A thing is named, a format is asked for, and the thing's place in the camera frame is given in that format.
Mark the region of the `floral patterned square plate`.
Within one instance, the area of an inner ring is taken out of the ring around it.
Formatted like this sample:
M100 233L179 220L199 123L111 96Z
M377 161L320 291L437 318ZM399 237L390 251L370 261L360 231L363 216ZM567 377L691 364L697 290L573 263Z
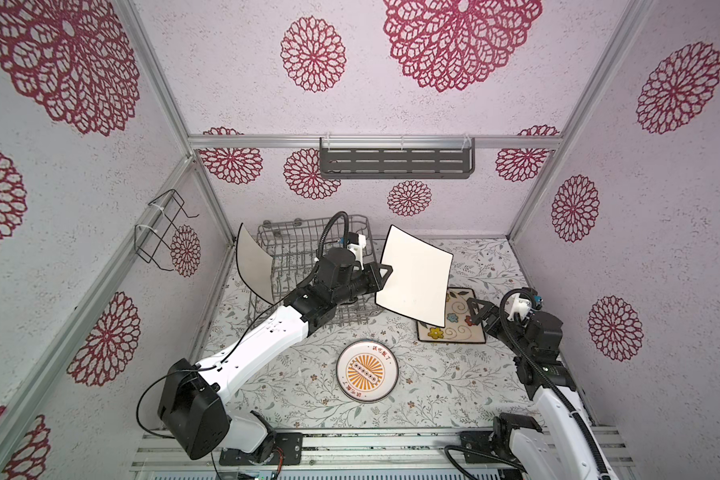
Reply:
M446 294L443 326L417 323L417 338L424 343L485 344L486 335L472 319L468 300L475 292L466 287L449 287Z

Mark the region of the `round plate orange pattern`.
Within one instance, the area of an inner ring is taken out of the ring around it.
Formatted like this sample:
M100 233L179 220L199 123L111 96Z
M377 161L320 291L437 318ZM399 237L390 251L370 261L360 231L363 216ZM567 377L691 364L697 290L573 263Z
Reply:
M360 340L349 344L339 355L336 377L349 399L375 403L387 398L396 387L399 362L386 345Z

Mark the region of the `white square plate black rim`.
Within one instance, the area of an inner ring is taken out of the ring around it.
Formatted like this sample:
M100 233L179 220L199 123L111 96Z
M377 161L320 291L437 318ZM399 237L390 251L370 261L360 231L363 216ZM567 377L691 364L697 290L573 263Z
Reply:
M238 229L235 262L238 276L250 292L267 304L274 304L274 259L257 244L244 224L240 224Z

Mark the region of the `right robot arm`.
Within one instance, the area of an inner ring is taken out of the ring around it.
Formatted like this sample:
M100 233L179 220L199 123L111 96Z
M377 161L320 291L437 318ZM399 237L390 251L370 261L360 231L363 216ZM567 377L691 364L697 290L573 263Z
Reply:
M563 322L542 310L542 298L530 287L508 291L498 304L471 298L469 315L483 332L511 350L519 382L538 422L529 415L501 413L489 433L468 434L443 454L465 478L476 476L454 458L479 458L509 468L509 479L616 479L592 430L569 370L559 360Z

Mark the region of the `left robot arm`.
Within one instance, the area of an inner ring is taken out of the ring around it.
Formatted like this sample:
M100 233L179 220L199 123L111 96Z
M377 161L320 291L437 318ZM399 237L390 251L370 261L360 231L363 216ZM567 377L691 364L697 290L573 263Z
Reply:
M253 320L231 346L196 363L182 358L156 381L162 392L157 416L187 457L216 448L254 453L265 460L273 428L259 414L231 413L227 402L260 369L331 322L337 310L380 292L393 269L363 260L363 237L345 211L334 214L319 237L307 276Z

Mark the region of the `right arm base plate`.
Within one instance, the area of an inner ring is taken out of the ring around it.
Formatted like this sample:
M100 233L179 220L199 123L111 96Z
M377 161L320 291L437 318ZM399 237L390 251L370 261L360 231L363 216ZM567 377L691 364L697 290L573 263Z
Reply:
M516 460L504 438L492 430L462 431L459 433L459 440L461 446L468 450L486 453L502 460Z

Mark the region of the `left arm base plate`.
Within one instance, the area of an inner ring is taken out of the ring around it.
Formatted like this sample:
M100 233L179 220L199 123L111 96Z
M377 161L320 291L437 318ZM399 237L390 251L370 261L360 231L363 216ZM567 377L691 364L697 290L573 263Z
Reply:
M268 436L253 453L223 449L221 466L296 466L301 464L304 435L301 432L276 432Z

